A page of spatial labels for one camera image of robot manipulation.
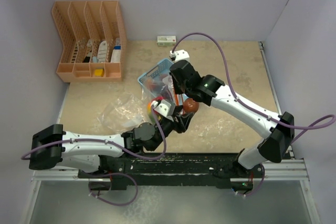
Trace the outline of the brown onion toy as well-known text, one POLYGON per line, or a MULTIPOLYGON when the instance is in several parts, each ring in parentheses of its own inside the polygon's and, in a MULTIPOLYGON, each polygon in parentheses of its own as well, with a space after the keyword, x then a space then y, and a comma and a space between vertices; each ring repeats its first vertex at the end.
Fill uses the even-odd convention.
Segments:
POLYGON ((183 102, 183 110, 185 113, 196 113, 199 110, 199 103, 192 98, 187 98, 183 102))

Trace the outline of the mango toy fruit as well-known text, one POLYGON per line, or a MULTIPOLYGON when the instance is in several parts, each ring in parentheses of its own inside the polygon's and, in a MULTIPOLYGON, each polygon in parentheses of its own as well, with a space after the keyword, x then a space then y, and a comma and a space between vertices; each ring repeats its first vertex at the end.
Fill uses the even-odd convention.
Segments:
POLYGON ((154 117, 153 117, 153 115, 152 115, 152 111, 151 111, 151 102, 149 102, 149 103, 147 104, 146 111, 147 111, 147 115, 148 115, 149 119, 150 119, 151 121, 154 121, 154 117))

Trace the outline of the red apple toy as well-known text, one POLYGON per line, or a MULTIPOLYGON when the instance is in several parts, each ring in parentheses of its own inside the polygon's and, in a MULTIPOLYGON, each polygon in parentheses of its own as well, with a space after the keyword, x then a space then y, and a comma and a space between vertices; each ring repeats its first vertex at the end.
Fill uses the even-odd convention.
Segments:
POLYGON ((156 97, 154 99, 152 99, 151 104, 152 103, 160 103, 164 98, 162 96, 156 97))

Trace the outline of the clear zip top bag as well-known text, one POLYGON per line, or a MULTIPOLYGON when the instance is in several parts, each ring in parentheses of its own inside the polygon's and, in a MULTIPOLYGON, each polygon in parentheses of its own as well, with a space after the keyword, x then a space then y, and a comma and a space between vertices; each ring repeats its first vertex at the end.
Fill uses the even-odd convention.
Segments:
POLYGON ((188 98, 185 94, 176 94, 173 87, 172 77, 168 73, 159 74, 157 77, 143 76, 140 79, 142 87, 143 99, 154 99, 162 96, 164 99, 174 102, 176 105, 183 105, 183 102, 188 98), (155 88, 149 90, 144 85, 147 78, 152 78, 155 81, 155 88))

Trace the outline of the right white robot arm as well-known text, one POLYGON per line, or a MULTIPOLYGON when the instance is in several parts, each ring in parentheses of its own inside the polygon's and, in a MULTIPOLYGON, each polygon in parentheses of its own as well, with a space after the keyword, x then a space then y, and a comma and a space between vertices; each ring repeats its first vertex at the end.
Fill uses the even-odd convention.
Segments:
POLYGON ((196 102, 227 112, 248 125, 262 137, 255 147, 242 150, 234 164, 234 173, 246 177, 252 168, 265 161, 280 163, 294 138, 294 117, 288 112, 282 115, 268 111, 255 103, 233 95, 228 85, 221 79, 206 75, 200 76, 186 60, 170 66, 174 90, 185 94, 196 102))

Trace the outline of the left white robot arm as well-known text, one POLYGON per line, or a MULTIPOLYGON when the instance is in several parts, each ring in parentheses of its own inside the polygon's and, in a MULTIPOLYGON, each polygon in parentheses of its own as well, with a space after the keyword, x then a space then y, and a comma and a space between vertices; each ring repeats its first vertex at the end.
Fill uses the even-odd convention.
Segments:
POLYGON ((194 113, 181 114, 182 106, 152 102, 150 114, 154 123, 139 126, 115 135, 82 135, 64 131, 63 125, 54 124, 33 136, 31 150, 21 159, 29 161, 31 170, 47 170, 57 165, 83 170, 96 178, 108 172, 107 163, 100 156, 113 158, 128 154, 144 160, 143 151, 154 151, 160 145, 167 149, 166 138, 173 131, 184 133, 194 113))

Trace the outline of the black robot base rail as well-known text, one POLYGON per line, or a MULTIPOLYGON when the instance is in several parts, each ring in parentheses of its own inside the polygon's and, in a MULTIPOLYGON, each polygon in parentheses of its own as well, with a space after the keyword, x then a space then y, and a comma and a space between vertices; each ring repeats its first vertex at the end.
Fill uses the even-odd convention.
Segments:
POLYGON ((112 190, 128 186, 196 186, 252 190, 253 180, 265 174, 261 165, 246 170, 238 165, 235 153, 167 153, 155 161, 132 156, 101 156, 98 170, 79 171, 94 189, 110 185, 112 190))

